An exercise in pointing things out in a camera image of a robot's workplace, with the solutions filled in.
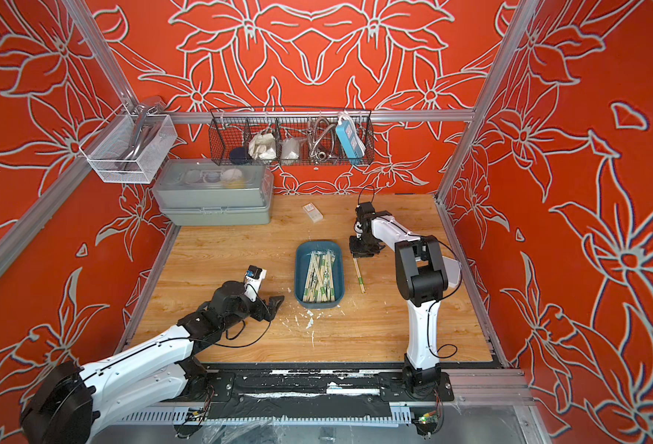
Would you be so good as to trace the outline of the blue plastic storage box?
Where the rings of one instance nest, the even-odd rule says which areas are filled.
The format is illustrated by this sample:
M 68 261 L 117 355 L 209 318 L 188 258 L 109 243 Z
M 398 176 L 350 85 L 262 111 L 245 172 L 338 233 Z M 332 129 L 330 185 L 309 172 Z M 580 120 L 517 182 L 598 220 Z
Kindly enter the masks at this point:
M 331 240 L 301 244 L 295 257 L 295 296 L 307 309 L 337 307 L 346 292 L 343 255 Z

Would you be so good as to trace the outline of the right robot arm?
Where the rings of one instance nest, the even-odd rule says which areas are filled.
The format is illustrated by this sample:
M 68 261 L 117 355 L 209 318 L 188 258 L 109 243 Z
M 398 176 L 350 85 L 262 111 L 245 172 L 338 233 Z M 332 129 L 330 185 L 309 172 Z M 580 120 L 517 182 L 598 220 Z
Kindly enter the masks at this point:
M 357 205 L 355 213 L 355 234 L 350 237 L 353 257 L 373 257 L 386 247 L 395 254 L 396 283 L 409 315 L 404 390 L 417 400 L 434 396 L 452 401 L 450 377 L 442 371 L 437 348 L 437 316 L 440 303 L 461 285 L 460 262 L 442 255 L 443 244 L 437 237 L 413 233 L 370 202 Z

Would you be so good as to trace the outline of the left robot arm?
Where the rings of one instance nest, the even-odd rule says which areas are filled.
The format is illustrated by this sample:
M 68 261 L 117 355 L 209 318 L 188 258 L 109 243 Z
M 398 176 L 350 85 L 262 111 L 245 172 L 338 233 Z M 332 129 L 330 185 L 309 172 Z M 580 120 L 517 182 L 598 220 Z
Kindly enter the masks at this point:
M 30 443 L 87 443 L 118 420 L 187 396 L 207 375 L 196 356 L 250 317 L 271 322 L 284 296 L 264 300 L 259 282 L 230 280 L 163 333 L 89 364 L 56 366 L 19 416 Z

